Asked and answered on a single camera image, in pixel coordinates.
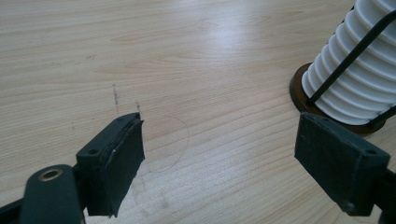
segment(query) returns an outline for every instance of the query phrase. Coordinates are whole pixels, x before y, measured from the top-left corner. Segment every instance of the brown base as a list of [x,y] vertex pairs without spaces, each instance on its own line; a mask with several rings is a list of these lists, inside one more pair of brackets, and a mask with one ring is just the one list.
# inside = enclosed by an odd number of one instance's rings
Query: brown base
[[[304,64],[303,66],[301,66],[297,70],[297,72],[294,74],[293,78],[291,79],[291,82],[290,82],[291,100],[294,102],[295,106],[297,107],[298,110],[300,110],[300,112],[309,112],[309,113],[321,115],[323,117],[332,119],[329,116],[327,116],[326,114],[324,114],[315,105],[311,106],[306,103],[306,101],[308,100],[308,97],[306,96],[306,94],[303,90],[302,78],[303,78],[304,72],[306,70],[308,70],[308,67],[310,64],[311,63],[307,63],[307,64]],[[377,125],[375,128],[371,129],[371,128],[367,127],[366,125],[349,125],[349,124],[339,122],[337,120],[334,120],[334,121],[341,124],[342,126],[349,129],[350,131],[352,131],[354,133],[358,133],[363,136],[369,135],[371,133],[375,133],[376,131],[381,129],[385,124],[385,121],[384,121],[381,124]]]

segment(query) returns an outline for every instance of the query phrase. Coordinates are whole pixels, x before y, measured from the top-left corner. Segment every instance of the screw hole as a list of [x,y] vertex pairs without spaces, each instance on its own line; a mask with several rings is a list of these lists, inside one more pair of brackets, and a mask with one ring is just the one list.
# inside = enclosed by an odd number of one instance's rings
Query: screw hole
[[369,149],[369,150],[367,150],[366,152],[367,152],[368,154],[371,154],[371,155],[375,155],[375,154],[376,154],[376,151],[373,150],[373,149]]
[[90,153],[91,155],[94,155],[94,154],[98,153],[98,150],[97,149],[90,149],[88,151],[88,153]]
[[52,169],[52,170],[48,170],[48,171],[44,172],[43,174],[41,174],[38,177],[38,179],[41,181],[50,181],[52,179],[57,178],[62,173],[63,173],[63,171],[61,169]]

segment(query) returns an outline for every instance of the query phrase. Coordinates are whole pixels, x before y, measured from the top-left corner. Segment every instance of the light wooden surface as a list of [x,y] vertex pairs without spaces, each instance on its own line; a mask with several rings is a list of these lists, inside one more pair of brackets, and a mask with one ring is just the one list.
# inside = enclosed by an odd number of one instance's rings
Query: light wooden surface
[[[376,223],[293,158],[289,82],[352,0],[0,2],[0,205],[140,111],[146,160],[118,218],[88,223]],[[396,119],[368,137],[395,156]],[[395,170],[392,158],[390,169]]]

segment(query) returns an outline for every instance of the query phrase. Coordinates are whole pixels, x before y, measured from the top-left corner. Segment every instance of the scratch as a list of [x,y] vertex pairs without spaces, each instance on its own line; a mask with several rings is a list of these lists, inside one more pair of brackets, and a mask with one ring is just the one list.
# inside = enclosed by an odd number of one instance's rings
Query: scratch
[[152,173],[162,173],[162,172],[170,170],[172,167],[174,167],[180,161],[180,159],[183,157],[184,153],[187,151],[187,148],[189,146],[190,130],[189,130],[189,126],[187,126],[186,122],[184,122],[182,119],[178,119],[178,118],[175,118],[175,117],[172,117],[172,116],[166,116],[166,117],[171,118],[171,119],[176,119],[176,120],[178,120],[178,121],[180,121],[180,122],[182,122],[184,124],[184,126],[186,127],[186,130],[187,130],[187,142],[186,142],[186,146],[184,146],[183,152],[181,152],[181,154],[178,157],[178,159],[171,166],[169,166],[168,168],[166,168],[164,170],[155,171],[155,172],[152,172]]
[[113,84],[113,94],[114,94],[114,104],[116,105],[117,115],[120,116],[119,95],[117,94],[117,91],[116,91],[116,84]]

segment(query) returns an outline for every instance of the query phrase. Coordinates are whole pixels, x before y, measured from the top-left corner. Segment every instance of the white ribbed cylinder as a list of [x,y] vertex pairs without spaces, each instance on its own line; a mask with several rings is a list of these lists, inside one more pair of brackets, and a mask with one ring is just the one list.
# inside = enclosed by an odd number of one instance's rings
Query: white ribbed cylinder
[[[357,0],[335,34],[303,75],[311,97],[396,0]],[[396,22],[393,22],[316,101],[333,119],[362,125],[396,105]]]

